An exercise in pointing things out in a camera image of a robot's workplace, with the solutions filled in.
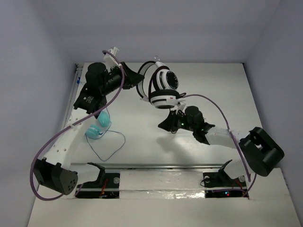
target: teal headphones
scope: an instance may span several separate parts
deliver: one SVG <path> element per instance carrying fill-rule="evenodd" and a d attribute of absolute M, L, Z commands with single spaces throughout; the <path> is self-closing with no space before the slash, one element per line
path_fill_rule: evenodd
<path fill-rule="evenodd" d="M 108 114 L 102 111 L 97 120 L 99 121 L 102 128 L 107 128 L 110 125 L 110 118 Z M 85 135 L 90 139 L 97 139 L 99 135 L 102 135 L 104 130 L 101 127 L 92 124 L 86 131 Z"/>

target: robotic arm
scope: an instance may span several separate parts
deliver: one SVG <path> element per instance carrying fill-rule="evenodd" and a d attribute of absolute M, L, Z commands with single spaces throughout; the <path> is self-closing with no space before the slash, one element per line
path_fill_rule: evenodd
<path fill-rule="evenodd" d="M 87 83 L 74 103 L 73 118 L 69 119 L 70 125 L 78 119 L 86 117 L 87 114 L 104 107 L 107 103 L 106 95 L 120 87 L 122 75 L 117 62 L 108 54 L 105 55 L 104 59 L 111 70 L 108 71 L 103 63 L 89 65 L 88 72 L 85 75 Z M 158 68 L 150 81 L 148 98 L 143 91 L 142 84 L 146 70 L 153 64 L 156 64 Z M 193 136 L 200 143 L 235 148 L 230 131 L 205 122 L 202 113 L 196 106 L 189 106 L 184 112 L 181 110 L 185 106 L 181 104 L 184 102 L 184 94 L 180 95 L 175 90 L 178 87 L 178 79 L 163 63 L 159 61 L 147 62 L 138 73 L 128 68 L 124 62 L 121 65 L 126 74 L 123 89 L 137 86 L 137 91 L 142 100 L 150 102 L 156 108 L 179 107 L 179 109 L 169 112 L 167 119 L 158 125 L 159 128 L 172 133 L 176 133 L 178 129 L 192 131 Z M 152 83 L 158 89 L 153 93 L 151 93 Z M 95 119 L 88 118 L 79 125 L 73 126 L 59 137 L 42 160 L 36 160 L 34 174 L 41 185 L 63 195 L 70 194 L 73 196 L 78 184 L 89 181 L 102 182 L 104 180 L 105 170 L 102 166 L 93 163 L 76 167 L 71 166 L 74 151 L 77 149 L 87 128 L 94 121 Z M 249 173 L 267 176 L 284 157 L 282 149 L 262 128 L 256 127 L 251 131 L 232 132 L 245 156 Z M 230 160 L 220 168 L 218 174 L 220 181 L 228 182 L 231 179 L 245 175 L 246 171 L 241 160 Z"/>

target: wall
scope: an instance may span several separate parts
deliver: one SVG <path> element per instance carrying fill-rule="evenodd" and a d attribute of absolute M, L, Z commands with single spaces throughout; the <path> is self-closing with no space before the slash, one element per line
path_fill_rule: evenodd
<path fill-rule="evenodd" d="M 75 62 L 244 62 L 280 0 L 32 0 Z"/>
<path fill-rule="evenodd" d="M 22 227 L 34 202 L 30 163 L 60 127 L 74 64 L 30 2 L 1 0 L 0 31 L 0 220 Z"/>
<path fill-rule="evenodd" d="M 282 170 L 301 222 L 302 12 L 302 0 L 283 0 L 244 64 L 262 124 L 285 151 Z"/>

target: blue cable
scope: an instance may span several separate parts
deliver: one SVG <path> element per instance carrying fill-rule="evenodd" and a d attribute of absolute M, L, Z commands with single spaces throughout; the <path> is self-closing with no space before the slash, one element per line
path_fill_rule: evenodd
<path fill-rule="evenodd" d="M 119 132 L 119 131 L 112 131 L 112 130 L 109 130 L 109 128 L 110 128 L 111 125 L 112 125 L 112 122 L 110 122 L 110 125 L 109 125 L 109 127 L 105 130 L 105 132 L 99 134 L 99 135 L 101 135 L 99 138 L 93 139 L 93 140 L 98 140 L 98 139 L 102 138 L 108 131 L 110 131 L 110 132 L 115 132 L 115 133 L 117 133 L 117 134 L 119 134 L 119 135 L 122 135 L 122 136 L 124 137 L 124 143 L 122 144 L 122 146 L 121 146 L 118 150 L 116 150 L 114 153 L 112 153 L 107 159 L 104 159 L 104 160 L 103 160 L 103 159 L 97 154 L 97 152 L 93 149 L 92 145 L 89 143 L 89 139 L 88 139 L 87 136 L 85 135 L 86 141 L 87 141 L 87 143 L 89 144 L 90 148 L 92 149 L 92 151 L 98 156 L 98 158 L 99 158 L 102 162 L 108 161 L 108 160 L 109 160 L 116 152 L 118 152 L 118 151 L 124 146 L 124 144 L 126 143 L 126 137 L 125 137 L 125 135 L 124 135 L 123 133 L 121 133 L 121 132 Z"/>

